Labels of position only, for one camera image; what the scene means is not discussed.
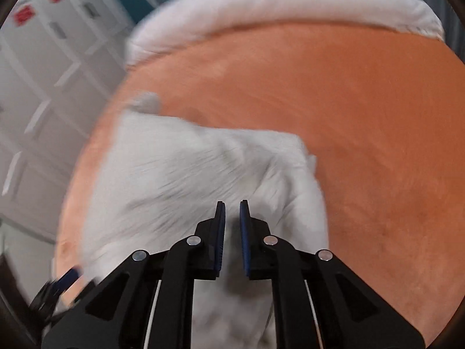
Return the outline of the pale pink rolled duvet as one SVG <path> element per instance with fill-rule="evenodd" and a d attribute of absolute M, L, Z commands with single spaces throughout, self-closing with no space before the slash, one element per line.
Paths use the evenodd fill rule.
<path fill-rule="evenodd" d="M 127 66 L 168 54 L 217 32 L 278 21 L 326 21 L 445 38 L 423 0 L 169 0 L 147 15 L 125 42 Z"/>

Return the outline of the orange plush bed blanket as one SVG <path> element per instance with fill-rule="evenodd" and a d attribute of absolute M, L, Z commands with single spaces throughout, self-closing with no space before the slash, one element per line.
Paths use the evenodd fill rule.
<path fill-rule="evenodd" d="M 464 64 L 442 41 L 275 23 L 217 34 L 128 71 L 76 164 L 55 272 L 81 228 L 125 103 L 207 127 L 300 136 L 318 159 L 330 248 L 432 343 L 464 298 Z"/>

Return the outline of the white panelled wardrobe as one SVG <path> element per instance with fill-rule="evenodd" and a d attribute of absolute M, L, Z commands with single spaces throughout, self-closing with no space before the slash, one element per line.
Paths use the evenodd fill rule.
<path fill-rule="evenodd" d="M 1 251 L 27 297 L 52 274 L 72 171 L 124 79 L 131 27 L 117 0 L 18 0 L 1 27 Z"/>

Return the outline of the white padded jacket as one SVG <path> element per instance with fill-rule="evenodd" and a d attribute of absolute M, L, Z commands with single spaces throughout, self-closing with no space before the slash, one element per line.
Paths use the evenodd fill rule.
<path fill-rule="evenodd" d="M 209 129 L 159 114 L 146 92 L 117 120 L 83 223 L 81 262 L 103 279 L 130 253 L 157 253 L 193 234 L 226 205 L 220 276 L 195 286 L 194 348 L 274 348 L 271 284 L 245 277 L 239 204 L 272 234 L 315 252 L 329 245 L 316 158 L 300 137 L 277 131 Z"/>

